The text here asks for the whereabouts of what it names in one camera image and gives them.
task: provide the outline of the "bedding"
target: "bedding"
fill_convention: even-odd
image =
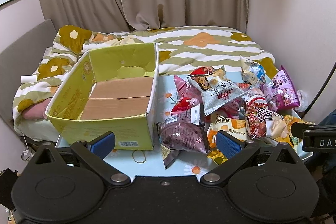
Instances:
[[[59,29],[53,46],[46,49],[34,72],[37,82],[22,84],[16,92],[13,101],[15,130],[20,134],[21,131],[24,132],[28,137],[40,139],[37,131],[34,133],[30,129],[29,134],[25,132],[23,125],[28,123],[22,117],[22,112],[53,97],[73,65],[86,51],[149,42],[158,44],[160,75],[189,74],[199,66],[220,68],[225,65],[228,72],[241,71],[240,55],[260,63],[270,78],[277,73],[273,55],[262,50],[246,34],[232,28],[188,26],[104,34],[66,25]]]

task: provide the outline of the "cardboard box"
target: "cardboard box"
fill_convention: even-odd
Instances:
[[[69,144],[112,131],[116,149],[152,150],[158,67],[155,43],[90,50],[58,88],[46,115]]]

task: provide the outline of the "gray headboard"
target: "gray headboard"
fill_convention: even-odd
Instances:
[[[0,116],[12,125],[13,98],[21,85],[22,75],[34,73],[44,51],[53,45],[55,27],[45,20],[0,53]]]

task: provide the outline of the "pile of snacks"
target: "pile of snacks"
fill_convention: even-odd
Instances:
[[[260,139],[268,144],[288,142],[297,151],[300,141],[292,136],[294,122],[302,119],[283,111],[300,106],[294,85],[283,66],[266,83],[263,67],[241,57],[244,83],[226,77],[224,66],[199,67],[185,81],[174,76],[178,101],[171,115],[159,125],[165,168],[181,150],[207,154],[217,164],[227,160],[216,147],[216,134],[223,130],[246,141]]]

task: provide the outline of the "barcode on box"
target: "barcode on box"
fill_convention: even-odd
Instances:
[[[177,115],[172,115],[171,117],[168,117],[166,119],[166,122],[167,123],[170,123],[170,122],[177,122]]]
[[[120,146],[139,146],[138,142],[119,142]]]

